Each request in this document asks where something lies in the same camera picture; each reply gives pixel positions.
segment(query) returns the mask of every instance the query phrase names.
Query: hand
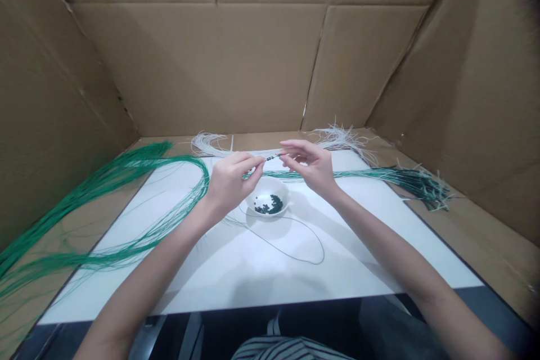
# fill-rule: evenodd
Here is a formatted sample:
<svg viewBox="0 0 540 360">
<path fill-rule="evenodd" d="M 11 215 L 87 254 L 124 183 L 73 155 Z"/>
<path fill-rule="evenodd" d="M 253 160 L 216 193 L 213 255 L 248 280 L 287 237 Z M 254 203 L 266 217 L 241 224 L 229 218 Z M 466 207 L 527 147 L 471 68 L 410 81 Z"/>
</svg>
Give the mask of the hand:
<svg viewBox="0 0 540 360">
<path fill-rule="evenodd" d="M 280 159 L 291 172 L 299 173 L 314 192 L 327 199 L 338 189 L 332 169 L 332 153 L 308 141 L 291 139 L 280 142 Z"/>
<path fill-rule="evenodd" d="M 263 175 L 266 160 L 247 152 L 234 152 L 214 165 L 208 192 L 204 196 L 209 208 L 216 212 L 221 221 L 248 196 Z M 242 176 L 256 167 L 246 180 Z"/>
</svg>

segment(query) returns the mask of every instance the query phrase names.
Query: green cord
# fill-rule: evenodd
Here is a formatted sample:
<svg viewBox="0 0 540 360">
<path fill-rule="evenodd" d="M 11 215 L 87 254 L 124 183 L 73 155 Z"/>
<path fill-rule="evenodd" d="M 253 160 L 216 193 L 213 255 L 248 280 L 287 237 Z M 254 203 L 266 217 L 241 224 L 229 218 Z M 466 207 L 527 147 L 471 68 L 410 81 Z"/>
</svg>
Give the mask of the green cord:
<svg viewBox="0 0 540 360">
<path fill-rule="evenodd" d="M 0 308 L 15 305 L 16 303 L 9 300 L 9 298 L 14 297 L 26 285 L 42 277 L 64 272 L 71 273 L 77 268 L 88 269 L 91 271 L 110 271 L 122 268 L 140 260 L 142 254 L 156 246 L 172 228 L 187 216 L 199 200 L 206 194 L 209 185 L 208 169 L 202 160 L 191 155 L 163 157 L 165 152 L 167 152 L 171 146 L 172 144 L 170 142 L 153 143 L 118 156 L 116 159 L 90 175 L 71 193 L 63 198 L 58 205 L 38 220 L 28 231 L 24 232 L 4 249 L 4 251 L 0 253 Z M 173 209 L 164 214 L 135 240 L 109 249 L 78 253 L 74 248 L 67 245 L 67 242 L 65 242 L 64 239 L 64 246 L 70 248 L 71 251 L 63 253 L 41 253 L 41 257 L 21 266 L 13 267 L 13 265 L 28 252 L 28 250 L 43 235 L 45 235 L 45 233 L 47 233 L 55 224 L 61 222 L 61 220 L 73 210 L 134 182 L 142 176 L 149 174 L 154 169 L 177 162 L 194 164 L 199 167 L 201 170 L 199 182 Z M 176 170 L 178 170 L 178 168 L 171 169 L 171 173 L 167 174 L 165 177 L 170 176 Z M 264 172 L 263 175 L 280 178 L 285 182 L 303 181 L 302 177 L 295 172 L 268 171 Z M 431 175 L 420 170 L 399 169 L 396 168 L 396 166 L 393 166 L 388 168 L 334 172 L 334 177 L 371 177 L 393 183 L 421 200 L 430 211 L 438 209 L 448 210 L 446 201 L 452 197 L 448 195 L 449 189 L 447 187 L 439 184 L 439 182 L 434 180 Z M 319 263 L 295 258 L 272 245 L 260 235 L 257 235 L 253 230 L 247 227 L 245 223 L 229 217 L 226 218 L 227 221 L 243 225 L 257 237 L 261 238 L 288 257 L 311 264 L 322 263 L 325 259 L 325 250 L 317 234 L 305 223 L 295 218 L 289 219 L 300 222 L 315 235 L 322 248 L 322 260 Z M 70 232 L 64 231 L 60 236 L 64 238 L 69 235 Z M 19 304 L 25 305 L 33 298 L 34 297 L 25 298 L 23 302 Z M 16 311 L 17 310 L 12 311 L 8 316 L 4 317 L 4 319 L 0 319 L 0 323 L 6 321 L 15 314 Z"/>
</svg>

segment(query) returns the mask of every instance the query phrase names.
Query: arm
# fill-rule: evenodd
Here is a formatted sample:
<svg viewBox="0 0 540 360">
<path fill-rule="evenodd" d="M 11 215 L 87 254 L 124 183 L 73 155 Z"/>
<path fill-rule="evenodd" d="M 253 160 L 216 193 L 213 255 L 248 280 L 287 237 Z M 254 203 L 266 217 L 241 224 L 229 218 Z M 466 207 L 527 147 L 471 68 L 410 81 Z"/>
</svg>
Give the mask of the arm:
<svg viewBox="0 0 540 360">
<path fill-rule="evenodd" d="M 339 188 L 329 151 L 308 141 L 281 143 L 284 146 L 280 157 L 283 166 L 298 172 L 313 191 L 336 209 L 416 303 L 451 358 L 501 359 L 511 356 L 414 247 Z"/>
<path fill-rule="evenodd" d="M 197 241 L 255 188 L 264 158 L 236 152 L 216 163 L 206 195 L 131 272 L 92 323 L 76 360 L 126 359 L 139 328 Z M 256 167 L 249 179 L 242 175 Z"/>
</svg>

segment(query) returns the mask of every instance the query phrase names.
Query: white bowl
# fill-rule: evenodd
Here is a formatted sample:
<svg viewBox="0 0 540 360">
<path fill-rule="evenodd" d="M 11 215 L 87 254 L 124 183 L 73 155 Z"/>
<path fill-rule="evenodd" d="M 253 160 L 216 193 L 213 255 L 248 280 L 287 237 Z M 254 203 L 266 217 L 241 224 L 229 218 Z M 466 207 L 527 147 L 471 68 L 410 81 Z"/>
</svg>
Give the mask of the white bowl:
<svg viewBox="0 0 540 360">
<path fill-rule="evenodd" d="M 279 212 L 273 214 L 264 214 L 262 212 L 256 211 L 256 209 L 264 210 L 264 205 L 266 204 L 270 211 L 275 208 L 275 199 L 276 197 L 281 200 L 283 207 Z M 261 217 L 274 217 L 283 213 L 287 209 L 289 204 L 289 189 L 283 183 L 283 181 L 275 177 L 262 177 L 253 192 L 246 198 L 247 206 L 252 209 L 252 211 Z"/>
</svg>

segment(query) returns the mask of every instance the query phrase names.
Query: white table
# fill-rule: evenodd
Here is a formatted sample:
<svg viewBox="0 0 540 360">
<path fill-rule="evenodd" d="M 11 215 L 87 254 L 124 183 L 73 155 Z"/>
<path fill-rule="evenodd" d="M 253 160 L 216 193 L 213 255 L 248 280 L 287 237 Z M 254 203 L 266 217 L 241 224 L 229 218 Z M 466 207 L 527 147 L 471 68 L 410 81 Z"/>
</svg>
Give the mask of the white table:
<svg viewBox="0 0 540 360">
<path fill-rule="evenodd" d="M 351 151 L 334 151 L 332 158 L 334 170 L 368 168 Z M 203 158 L 210 172 L 218 160 Z M 274 159 L 265 164 L 265 170 L 283 170 L 283 167 Z M 96 250 L 136 238 L 199 179 L 200 170 L 190 164 L 172 164 L 156 170 Z M 453 288 L 483 285 L 383 181 L 356 177 L 337 181 L 352 198 L 414 246 Z M 323 263 L 313 265 L 293 260 L 244 227 L 222 222 L 195 246 L 153 314 L 403 292 L 331 206 L 304 183 L 288 183 L 288 186 L 291 205 L 286 215 L 307 224 L 317 234 L 325 250 Z M 246 208 L 243 202 L 230 215 L 246 222 L 253 232 L 288 254 L 320 261 L 320 244 L 302 224 L 286 218 L 246 217 L 242 213 Z M 107 272 L 77 271 L 39 323 L 95 319 L 135 266 Z"/>
</svg>

